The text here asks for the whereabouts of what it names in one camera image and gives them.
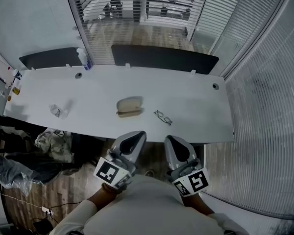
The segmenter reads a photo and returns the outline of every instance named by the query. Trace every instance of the black partition panel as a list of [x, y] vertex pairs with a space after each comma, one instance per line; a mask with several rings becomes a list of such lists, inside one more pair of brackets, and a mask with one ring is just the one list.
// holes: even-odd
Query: black partition panel
[[114, 62], [117, 66], [159, 68], [208, 75], [219, 58], [193, 51], [136, 45], [112, 45]]
[[77, 48], [61, 48], [48, 51], [42, 51], [27, 56], [20, 57], [19, 60], [28, 68], [35, 69], [63, 67], [66, 64], [71, 66], [81, 66], [78, 58]]

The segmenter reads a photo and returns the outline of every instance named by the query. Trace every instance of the clear bottle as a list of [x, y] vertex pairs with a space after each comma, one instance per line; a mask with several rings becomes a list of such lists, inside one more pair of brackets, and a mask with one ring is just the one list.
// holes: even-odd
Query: clear bottle
[[5, 98], [5, 92], [4, 91], [0, 91], [0, 96], [2, 96], [3, 98]]
[[52, 104], [49, 106], [50, 112], [55, 115], [57, 118], [65, 119], [68, 116], [68, 112], [62, 110], [59, 106], [56, 104]]

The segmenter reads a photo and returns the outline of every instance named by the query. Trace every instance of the white desk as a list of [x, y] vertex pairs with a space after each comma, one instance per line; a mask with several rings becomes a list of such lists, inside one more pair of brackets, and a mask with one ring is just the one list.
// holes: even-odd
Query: white desk
[[[83, 75], [75, 79], [78, 72]], [[113, 139], [144, 130], [147, 141], [155, 142], [163, 142], [166, 135], [196, 143], [233, 141], [230, 107], [221, 77], [114, 65], [91, 70], [48, 68], [27, 70], [20, 89], [19, 95], [11, 94], [4, 115], [45, 127]], [[143, 97], [144, 112], [119, 118], [116, 104], [130, 96]], [[68, 109], [67, 118], [52, 115], [51, 104]], [[156, 110], [169, 117], [172, 125], [155, 116]]]

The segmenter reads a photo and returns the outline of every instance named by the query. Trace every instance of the person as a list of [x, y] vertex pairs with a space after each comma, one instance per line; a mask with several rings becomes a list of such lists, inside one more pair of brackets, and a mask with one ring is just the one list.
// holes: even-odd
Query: person
[[121, 0], [110, 0], [111, 7], [116, 7], [117, 16], [122, 18], [122, 3]]
[[198, 194], [181, 197], [171, 184], [135, 175], [125, 190], [107, 184], [80, 203], [50, 235], [247, 235]]

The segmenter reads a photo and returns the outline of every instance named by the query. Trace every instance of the white shirt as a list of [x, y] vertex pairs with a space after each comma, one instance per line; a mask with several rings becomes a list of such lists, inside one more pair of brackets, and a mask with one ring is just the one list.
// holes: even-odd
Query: white shirt
[[222, 235], [248, 233], [224, 214], [205, 216], [183, 205], [178, 190], [154, 178], [136, 175], [127, 190], [97, 212], [84, 200], [50, 235]]

